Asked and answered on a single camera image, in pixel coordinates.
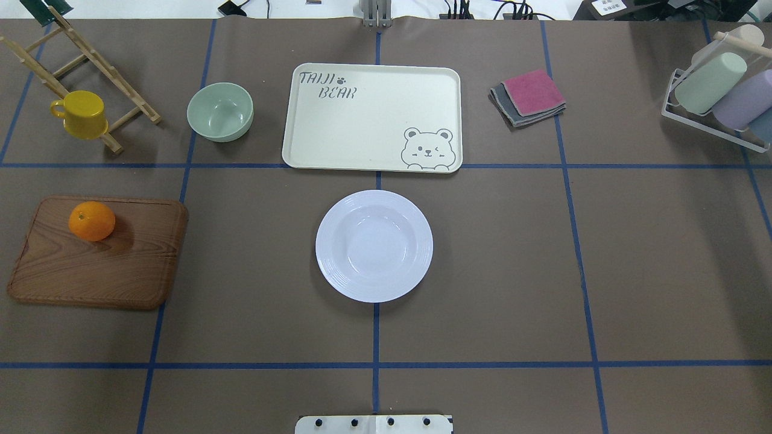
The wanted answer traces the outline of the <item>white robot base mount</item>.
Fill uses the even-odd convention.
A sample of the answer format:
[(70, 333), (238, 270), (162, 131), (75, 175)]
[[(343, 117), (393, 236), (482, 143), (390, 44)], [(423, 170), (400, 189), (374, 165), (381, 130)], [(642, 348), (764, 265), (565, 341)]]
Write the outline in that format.
[(301, 417), (295, 433), (453, 433), (449, 415), (314, 415)]

